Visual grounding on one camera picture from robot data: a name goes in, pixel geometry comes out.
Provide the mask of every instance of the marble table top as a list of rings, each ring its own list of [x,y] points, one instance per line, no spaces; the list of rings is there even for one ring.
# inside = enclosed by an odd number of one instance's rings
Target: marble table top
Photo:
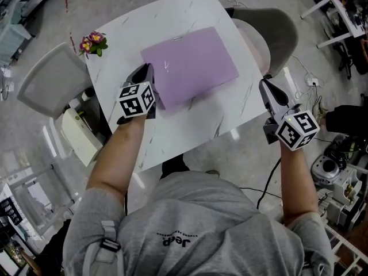
[[[106,34],[103,56],[86,59],[96,95],[114,132],[121,108],[117,93],[127,76],[144,63],[140,51],[187,32],[213,26],[240,76],[195,97],[173,112],[158,109],[145,123],[135,172],[191,150],[266,111],[259,81],[263,78],[245,41],[218,0],[159,0],[97,29]]]

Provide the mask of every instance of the floor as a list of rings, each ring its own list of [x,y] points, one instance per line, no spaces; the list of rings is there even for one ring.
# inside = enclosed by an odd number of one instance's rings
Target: floor
[[[71,154],[66,159],[54,157],[50,150],[45,131],[50,135],[49,119],[38,114],[16,100],[16,93],[22,79],[32,66],[50,49],[62,42],[78,47],[83,35],[97,29],[114,18],[155,0],[47,0],[36,14],[30,29],[36,38],[24,49],[19,61],[11,67],[8,84],[14,83],[14,91],[9,93],[6,101],[0,103],[0,176],[1,183],[6,177],[22,168],[21,161],[26,157],[32,169],[37,170],[47,164],[57,164],[62,172],[64,182],[70,192],[83,193],[87,177],[92,166],[85,168]],[[323,31],[325,25],[321,13],[315,12],[304,20],[300,14],[314,5],[313,0],[237,0],[248,7],[277,7],[295,22],[299,31],[299,44],[294,54],[303,62],[309,71],[324,82],[318,88],[323,96],[323,105],[328,109],[342,104],[360,104],[360,93],[367,92],[366,75],[361,76],[352,68],[352,79],[347,80],[344,73],[338,71],[339,58],[331,47],[317,49],[316,44],[326,41]],[[224,7],[233,3],[220,0]],[[294,57],[287,65],[296,87],[300,91],[308,89],[304,82],[305,69]],[[285,76],[281,72],[275,81],[288,87]],[[316,99],[312,94],[311,101]],[[300,101],[306,105],[305,94]],[[229,180],[240,187],[263,189],[267,178],[279,159],[279,145],[268,145],[262,132],[262,126],[268,115],[265,113],[252,121],[226,133],[198,148],[185,153],[184,160],[193,170],[216,169],[221,178]],[[321,130],[319,138],[332,140],[333,134]],[[323,152],[328,143],[312,141],[305,149],[308,164]],[[160,176],[160,167],[154,167],[139,175],[133,175],[128,192],[128,212],[142,207],[150,191],[155,187]],[[244,190],[249,198],[256,202],[261,193]],[[269,192],[280,195],[280,173],[277,170],[269,186]],[[265,196],[261,211],[267,211],[280,203],[280,199]]]

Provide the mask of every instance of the gray sweatshirt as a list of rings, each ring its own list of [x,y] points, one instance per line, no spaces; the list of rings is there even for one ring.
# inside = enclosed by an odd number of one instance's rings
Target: gray sweatshirt
[[[128,216],[109,192],[89,189],[64,243],[66,275],[82,275],[87,247],[114,221],[125,275],[333,275],[333,254],[317,213],[290,226],[270,220],[235,185],[202,172],[162,179],[147,206]],[[117,261],[93,264],[117,275]]]

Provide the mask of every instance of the laptop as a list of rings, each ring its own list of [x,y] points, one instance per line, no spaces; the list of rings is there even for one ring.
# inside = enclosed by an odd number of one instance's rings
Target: laptop
[[[155,71],[166,110],[239,76],[214,27],[183,34],[141,51]]]

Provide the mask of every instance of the pink flower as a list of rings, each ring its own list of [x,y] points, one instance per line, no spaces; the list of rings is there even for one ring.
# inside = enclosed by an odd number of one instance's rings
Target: pink flower
[[[79,49],[81,51],[85,51],[86,53],[90,53],[91,47],[92,42],[87,37],[83,37],[82,42],[79,45]]]
[[[92,32],[90,33],[90,35],[88,36],[88,39],[90,39],[92,42],[95,43],[101,43],[102,40],[104,39],[103,34],[98,33],[98,32]]]

